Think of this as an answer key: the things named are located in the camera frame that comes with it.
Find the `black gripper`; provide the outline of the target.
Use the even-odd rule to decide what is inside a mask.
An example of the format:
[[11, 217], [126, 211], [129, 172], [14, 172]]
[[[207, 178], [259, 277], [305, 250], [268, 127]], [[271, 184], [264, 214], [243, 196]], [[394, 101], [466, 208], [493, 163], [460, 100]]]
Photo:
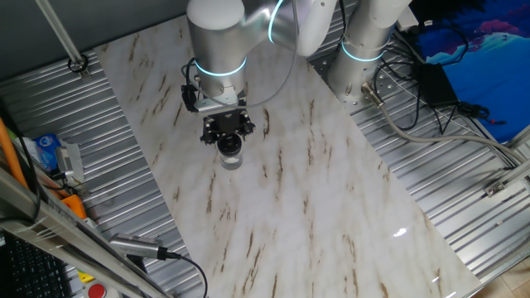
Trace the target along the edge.
[[252, 134], [254, 129], [255, 124], [244, 110], [216, 113], [203, 118], [203, 134], [200, 140], [206, 145], [211, 145], [217, 142], [220, 133], [238, 133], [246, 137]]

